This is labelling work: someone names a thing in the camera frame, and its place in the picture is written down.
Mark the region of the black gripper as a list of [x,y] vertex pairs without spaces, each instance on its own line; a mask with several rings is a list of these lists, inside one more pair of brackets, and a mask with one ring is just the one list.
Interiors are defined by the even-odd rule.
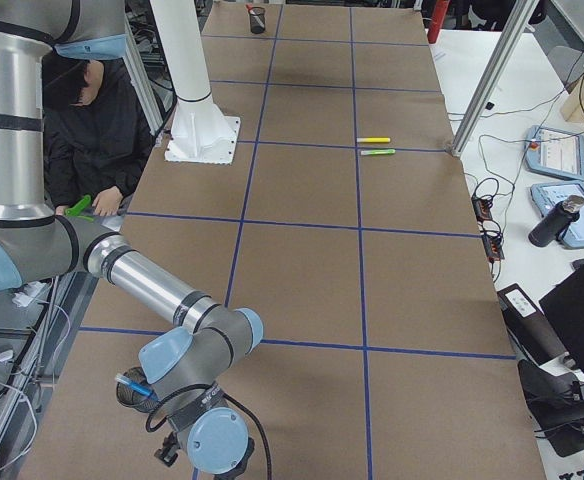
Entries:
[[154,457],[162,465],[173,465],[181,454],[187,455],[187,440],[191,427],[173,431],[164,439],[161,447],[154,453]]

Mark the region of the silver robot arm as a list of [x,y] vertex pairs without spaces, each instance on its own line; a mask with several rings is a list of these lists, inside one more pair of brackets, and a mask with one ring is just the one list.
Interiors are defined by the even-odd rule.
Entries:
[[126,39],[120,1],[0,1],[0,290],[85,271],[170,321],[172,329],[139,353],[143,395],[171,426],[157,457],[171,465],[185,453],[196,469],[233,479],[254,442],[248,410],[217,379],[261,342],[259,316],[224,307],[120,233],[59,216],[44,200],[43,57],[117,59]]

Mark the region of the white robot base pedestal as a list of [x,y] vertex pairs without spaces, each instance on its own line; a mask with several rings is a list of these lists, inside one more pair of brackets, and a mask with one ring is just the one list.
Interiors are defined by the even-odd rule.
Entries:
[[231,164],[241,120],[224,115],[213,99],[194,3],[150,5],[177,98],[165,159]]

